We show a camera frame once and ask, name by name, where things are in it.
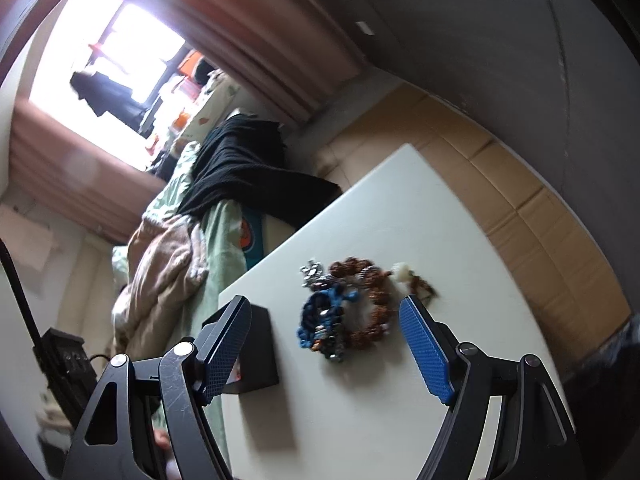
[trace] bracelet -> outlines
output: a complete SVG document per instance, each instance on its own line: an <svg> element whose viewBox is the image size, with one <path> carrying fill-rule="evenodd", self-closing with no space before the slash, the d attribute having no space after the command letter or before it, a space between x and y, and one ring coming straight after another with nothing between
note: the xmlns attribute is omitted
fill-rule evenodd
<svg viewBox="0 0 640 480"><path fill-rule="evenodd" d="M391 274L407 284L411 294L418 290L426 293L424 300L435 296L433 287L415 274L407 264L395 264L391 271L382 270L370 260L350 256L343 262L334 262L329 273L321 263L310 260L301 267L303 286L313 293L302 308L298 338L302 348L319 351L333 362L341 362L345 348L364 349L388 334L390 294L386 283ZM362 330L347 330L342 322L343 301L354 303L359 298L358 288L364 289L375 305L367 325Z"/></svg>

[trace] white table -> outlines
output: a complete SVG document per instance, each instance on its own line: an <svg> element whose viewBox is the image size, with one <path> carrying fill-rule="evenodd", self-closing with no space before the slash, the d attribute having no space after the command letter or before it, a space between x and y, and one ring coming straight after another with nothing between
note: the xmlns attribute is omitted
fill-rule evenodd
<svg viewBox="0 0 640 480"><path fill-rule="evenodd" d="M534 317L478 225L405 145L220 294L269 309L280 385L223 396L231 467L246 480L407 479L422 468L446 408L431 396L399 327L342 364L298 347L309 292L298 269L347 256L409 263L438 291L430 313L487 355L543 361L561 384ZM492 399L470 478L484 478L499 399Z"/></svg>

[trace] blue gripper pad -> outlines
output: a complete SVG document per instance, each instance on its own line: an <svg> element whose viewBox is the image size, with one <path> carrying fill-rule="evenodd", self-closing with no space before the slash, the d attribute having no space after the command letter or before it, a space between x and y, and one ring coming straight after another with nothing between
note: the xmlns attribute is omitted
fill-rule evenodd
<svg viewBox="0 0 640 480"><path fill-rule="evenodd" d="M251 306L242 308L220 341L207 364L207 386L202 397L209 404L213 397L222 394L226 381L240 354L242 345L251 326Z"/></svg>
<svg viewBox="0 0 640 480"><path fill-rule="evenodd" d="M401 301L398 317L402 334L429 392L438 397L440 402L448 405L454 397L455 390L449 377L449 362L442 348L408 298Z"/></svg>

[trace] metal bolt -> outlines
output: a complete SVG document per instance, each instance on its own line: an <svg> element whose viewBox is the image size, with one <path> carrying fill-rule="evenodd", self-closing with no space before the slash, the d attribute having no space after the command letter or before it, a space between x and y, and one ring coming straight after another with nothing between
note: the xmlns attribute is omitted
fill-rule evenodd
<svg viewBox="0 0 640 480"><path fill-rule="evenodd" d="M533 354L525 355L524 362L526 362L526 364L528 364L529 366L540 366L540 358Z"/></svg>
<svg viewBox="0 0 640 480"><path fill-rule="evenodd" d="M174 346L174 352L176 355L187 355L193 349L193 345L188 341L183 341Z"/></svg>
<svg viewBox="0 0 640 480"><path fill-rule="evenodd" d="M127 362L127 356L124 354L117 354L111 358L111 366L116 368L119 366L122 366L126 362Z"/></svg>
<svg viewBox="0 0 640 480"><path fill-rule="evenodd" d="M472 343L460 343L458 345L460 353L464 355L476 355L478 353L478 347Z"/></svg>

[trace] pink curtain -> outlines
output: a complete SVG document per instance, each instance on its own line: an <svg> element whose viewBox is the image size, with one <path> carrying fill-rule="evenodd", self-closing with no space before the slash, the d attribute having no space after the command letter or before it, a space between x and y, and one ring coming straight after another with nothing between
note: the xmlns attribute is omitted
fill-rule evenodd
<svg viewBox="0 0 640 480"><path fill-rule="evenodd" d="M127 1L164 21L285 123L304 123L364 66L312 0Z"/></svg>
<svg viewBox="0 0 640 480"><path fill-rule="evenodd" d="M23 98L14 108L9 178L53 211L121 244L164 187Z"/></svg>

